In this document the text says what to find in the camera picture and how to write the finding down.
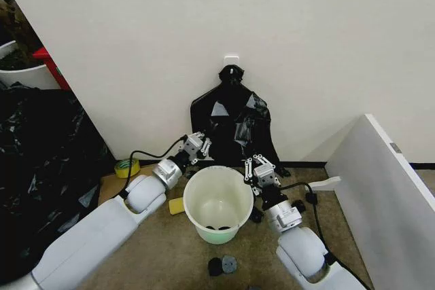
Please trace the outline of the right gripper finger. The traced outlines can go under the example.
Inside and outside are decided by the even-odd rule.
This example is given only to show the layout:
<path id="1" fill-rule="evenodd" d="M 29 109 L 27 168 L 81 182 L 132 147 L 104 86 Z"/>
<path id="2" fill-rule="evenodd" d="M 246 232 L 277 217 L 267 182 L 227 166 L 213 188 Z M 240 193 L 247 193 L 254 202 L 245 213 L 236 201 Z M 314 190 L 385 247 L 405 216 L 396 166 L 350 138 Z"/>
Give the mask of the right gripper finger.
<path id="1" fill-rule="evenodd" d="M 275 176 L 274 164 L 261 154 L 254 155 L 253 160 L 256 163 L 254 176 L 258 183 L 279 183 L 279 179 Z"/>
<path id="2" fill-rule="evenodd" d="M 258 195 L 258 189 L 254 185 L 253 180 L 253 172 L 252 172 L 252 158 L 248 158 L 244 161 L 245 163 L 245 175 L 244 175 L 244 183 L 251 187 L 251 190 L 255 196 Z"/>

